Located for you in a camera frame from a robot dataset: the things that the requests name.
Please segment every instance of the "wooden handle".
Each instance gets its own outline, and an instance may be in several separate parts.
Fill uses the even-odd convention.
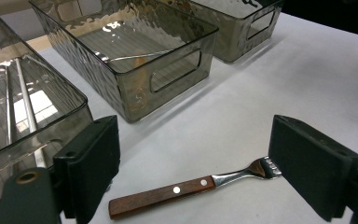
[[[160,189],[132,194],[109,202],[111,219],[125,217],[150,208],[154,205],[171,203],[185,197],[215,189],[216,185],[210,175],[170,185]]]

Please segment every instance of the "bin handle cutout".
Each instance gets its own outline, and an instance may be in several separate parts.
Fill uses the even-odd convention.
[[[169,65],[157,69],[150,78],[150,90],[153,93],[160,92],[178,80],[187,77],[200,67],[201,57],[200,49],[195,49]]]
[[[275,17],[275,8],[273,8],[271,11],[267,12],[266,14],[263,14],[262,16],[254,19],[250,25],[246,39],[247,40],[252,39],[256,35],[267,30],[272,24],[274,17]]]

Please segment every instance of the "textured plastic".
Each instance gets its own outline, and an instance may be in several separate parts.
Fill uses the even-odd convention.
[[[320,217],[343,216],[347,183],[358,172],[357,153],[300,120],[275,116],[268,154]]]
[[[35,116],[32,132],[16,59]],[[91,122],[86,96],[0,19],[0,198],[11,175],[36,166],[37,149],[43,148],[49,167],[52,156]]]
[[[159,0],[216,24],[219,32],[213,55],[234,63],[269,39],[284,0]]]
[[[127,122],[209,76],[216,26],[154,0],[89,2],[30,1],[53,48]]]

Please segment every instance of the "metal rod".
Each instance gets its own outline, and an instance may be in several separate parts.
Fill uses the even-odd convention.
[[[14,124],[14,111],[13,111],[13,98],[11,95],[11,84],[10,84],[10,74],[8,69],[5,66],[5,78],[6,78],[6,104],[7,104],[7,144],[10,145],[13,143],[13,124]]]
[[[25,112],[27,114],[28,125],[30,127],[30,133],[33,133],[37,129],[36,119],[34,117],[34,110],[32,108],[31,99],[27,90],[27,86],[25,84],[24,76],[22,74],[19,58],[16,58],[16,65],[17,65],[17,71],[19,72],[22,99],[24,100],[24,104],[25,104]],[[45,158],[43,156],[43,150],[41,148],[34,152],[34,158],[36,160],[37,167],[47,167],[45,163]]]
[[[10,73],[8,72],[7,66],[5,66],[5,80],[6,80],[6,104],[7,104],[7,145],[14,142],[14,108],[13,98],[11,94],[11,81]],[[19,165],[17,163],[10,166],[8,170],[9,176],[16,174],[19,171]]]

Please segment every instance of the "container rim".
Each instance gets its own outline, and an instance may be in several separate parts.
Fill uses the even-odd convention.
[[[93,53],[93,51],[92,51],[90,48],[88,48],[82,41],[79,41],[74,35],[72,35],[69,31],[67,31],[64,27],[62,27],[62,26],[61,26],[58,22],[56,22],[54,19],[52,19],[52,18],[51,18],[48,14],[46,14],[42,9],[40,9],[37,5],[35,5],[33,1],[34,1],[34,0],[29,0],[28,2],[32,5],[32,7],[33,7],[34,9],[36,9],[37,11],[43,13],[43,14],[44,14],[45,16],[47,16],[48,18],[50,18],[50,20],[51,20],[53,23],[55,23],[56,25],[58,25],[67,35],[69,35],[71,38],[73,38],[73,39],[76,41],[77,44],[79,44],[82,48],[84,48],[84,49],[86,50],[86,52],[88,52],[90,55],[92,55],[92,57],[94,57],[97,61],[99,61],[102,66],[104,66],[104,67],[107,68],[111,73],[113,73],[113,74],[115,74],[115,75],[117,75],[117,76],[125,76],[125,75],[127,75],[128,73],[131,73],[131,72],[134,72],[134,71],[136,71],[136,70],[138,70],[138,69],[141,69],[141,68],[143,68],[144,66],[147,66],[148,64],[153,63],[154,61],[159,60],[160,58],[162,58],[162,57],[164,57],[164,56],[166,56],[166,55],[169,55],[169,54],[171,54],[171,53],[174,53],[174,52],[176,52],[176,51],[179,50],[179,49],[183,49],[183,48],[185,48],[186,46],[191,45],[191,44],[193,44],[193,43],[199,41],[200,39],[202,39],[202,38],[204,38],[204,37],[206,37],[206,36],[208,36],[208,35],[212,35],[212,34],[214,34],[214,33],[217,33],[217,32],[219,31],[219,27],[218,27],[218,26],[216,26],[216,25],[214,25],[214,24],[212,24],[212,23],[210,23],[210,22],[208,22],[208,21],[202,20],[202,19],[200,19],[200,18],[198,18],[198,17],[195,17],[194,15],[190,15],[190,14],[184,13],[183,11],[181,11],[181,10],[179,10],[179,9],[177,9],[177,8],[170,7],[170,6],[168,6],[168,5],[166,5],[166,4],[163,4],[163,3],[161,3],[161,2],[159,2],[159,1],[157,1],[157,0],[151,0],[151,1],[154,1],[154,2],[156,2],[156,3],[158,3],[158,4],[162,5],[162,6],[168,7],[168,8],[171,9],[171,10],[175,10],[175,11],[178,11],[178,12],[180,12],[180,13],[184,13],[184,14],[186,14],[187,16],[189,16],[189,18],[191,18],[192,20],[202,21],[203,23],[206,23],[206,24],[210,25],[213,30],[212,30],[210,33],[207,33],[207,34],[205,34],[205,35],[199,36],[199,37],[197,37],[197,38],[195,38],[195,39],[193,39],[193,40],[191,40],[191,41],[185,43],[184,45],[182,45],[182,46],[180,46],[180,47],[178,47],[178,48],[175,48],[175,49],[173,49],[173,50],[170,50],[170,51],[167,52],[167,53],[161,54],[161,55],[159,55],[158,57],[156,57],[156,58],[150,60],[149,62],[143,63],[143,64],[141,64],[141,65],[138,66],[138,67],[134,67],[134,68],[132,68],[132,69],[126,71],[126,72],[118,72],[118,71],[116,71],[115,69],[113,69],[112,67],[110,67],[106,62],[104,62],[100,57],[96,56],[96,55]]]
[[[198,6],[200,6],[200,7],[206,7],[205,5],[202,5],[202,4],[200,4],[200,3],[194,2],[194,1],[192,1],[192,0],[189,0],[189,1],[190,1],[192,4],[194,4],[194,5],[198,5]],[[268,4],[268,5],[266,5],[265,7],[262,7],[262,8],[260,8],[260,9],[256,10],[256,11],[252,12],[251,14],[245,16],[245,17],[235,17],[235,16],[229,15],[229,14],[227,14],[227,13],[225,13],[225,12],[222,12],[222,11],[216,10],[216,9],[214,9],[214,8],[211,8],[211,7],[206,7],[206,8],[208,8],[209,10],[211,10],[211,11],[213,11],[213,12],[216,12],[216,13],[219,13],[219,14],[223,14],[223,15],[225,15],[225,16],[227,16],[227,17],[230,17],[230,18],[232,18],[232,19],[234,19],[234,20],[236,20],[236,21],[244,21],[244,20],[247,20],[248,18],[252,17],[254,14],[258,13],[259,11],[265,9],[266,7],[271,7],[271,6],[274,6],[274,5],[278,5],[278,4],[282,3],[282,2],[284,2],[284,0],[278,0],[278,1],[272,2],[271,4]]]

